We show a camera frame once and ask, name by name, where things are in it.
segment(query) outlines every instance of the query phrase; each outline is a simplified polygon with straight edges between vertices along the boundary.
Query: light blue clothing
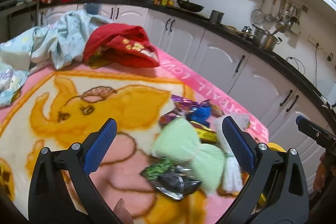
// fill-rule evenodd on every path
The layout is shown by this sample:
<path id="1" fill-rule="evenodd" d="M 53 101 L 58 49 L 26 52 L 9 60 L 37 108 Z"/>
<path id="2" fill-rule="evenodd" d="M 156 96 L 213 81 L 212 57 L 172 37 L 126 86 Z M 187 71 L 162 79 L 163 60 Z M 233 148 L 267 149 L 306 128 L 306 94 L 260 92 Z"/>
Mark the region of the light blue clothing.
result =
<path id="1" fill-rule="evenodd" d="M 53 26 L 33 27 L 0 44 L 0 107 L 11 104 L 29 74 L 54 64 L 56 69 L 81 62 L 85 44 L 99 26 L 111 23 L 85 10 L 70 11 Z"/>

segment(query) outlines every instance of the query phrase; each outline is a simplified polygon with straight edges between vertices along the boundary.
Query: elephant eye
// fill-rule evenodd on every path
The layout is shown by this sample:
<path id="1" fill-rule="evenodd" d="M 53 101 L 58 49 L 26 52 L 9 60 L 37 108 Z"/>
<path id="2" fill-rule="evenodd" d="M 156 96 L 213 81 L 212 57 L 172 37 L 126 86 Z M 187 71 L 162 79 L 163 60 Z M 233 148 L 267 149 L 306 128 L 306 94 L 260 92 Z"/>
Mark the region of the elephant eye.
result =
<path id="1" fill-rule="evenodd" d="M 58 113 L 58 122 L 65 121 L 70 118 L 69 113 Z"/>
<path id="2" fill-rule="evenodd" d="M 90 115 L 95 109 L 93 106 L 88 106 L 85 108 L 81 108 L 84 115 Z"/>

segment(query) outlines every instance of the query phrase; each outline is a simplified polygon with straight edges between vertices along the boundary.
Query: mint green bow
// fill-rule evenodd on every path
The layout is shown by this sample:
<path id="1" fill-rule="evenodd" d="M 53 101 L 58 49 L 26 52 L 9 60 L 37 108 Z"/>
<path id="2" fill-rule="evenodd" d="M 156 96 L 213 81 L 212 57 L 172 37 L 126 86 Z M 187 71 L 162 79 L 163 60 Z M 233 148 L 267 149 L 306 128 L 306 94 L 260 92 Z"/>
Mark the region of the mint green bow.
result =
<path id="1" fill-rule="evenodd" d="M 176 118 L 163 128 L 153 144 L 152 155 L 190 168 L 191 175 L 202 182 L 201 189 L 207 194 L 214 193 L 221 183 L 225 165 L 223 151 L 217 146 L 202 144 L 185 117 Z"/>

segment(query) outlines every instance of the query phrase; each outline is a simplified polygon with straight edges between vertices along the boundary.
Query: red bag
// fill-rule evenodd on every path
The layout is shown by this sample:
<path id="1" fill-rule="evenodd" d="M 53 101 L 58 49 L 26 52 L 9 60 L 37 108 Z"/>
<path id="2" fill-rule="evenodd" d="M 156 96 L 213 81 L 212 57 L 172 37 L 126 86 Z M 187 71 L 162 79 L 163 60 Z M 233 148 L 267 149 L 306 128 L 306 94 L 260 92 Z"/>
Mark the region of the red bag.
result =
<path id="1" fill-rule="evenodd" d="M 86 43 L 83 61 L 90 63 L 99 56 L 134 68 L 160 65 L 155 47 L 140 26 L 111 23 L 98 27 Z"/>

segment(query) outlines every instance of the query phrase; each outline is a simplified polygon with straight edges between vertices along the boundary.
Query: frying pan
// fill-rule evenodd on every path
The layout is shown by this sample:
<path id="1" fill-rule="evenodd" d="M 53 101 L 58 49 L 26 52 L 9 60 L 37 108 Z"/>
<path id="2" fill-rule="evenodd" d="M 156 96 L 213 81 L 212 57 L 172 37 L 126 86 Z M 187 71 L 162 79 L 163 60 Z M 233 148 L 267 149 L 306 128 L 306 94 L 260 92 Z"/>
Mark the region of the frying pan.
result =
<path id="1" fill-rule="evenodd" d="M 203 6 L 200 6 L 198 4 L 191 3 L 185 0 L 177 0 L 177 4 L 183 9 L 189 10 L 191 12 L 196 12 L 196 13 L 204 9 Z"/>

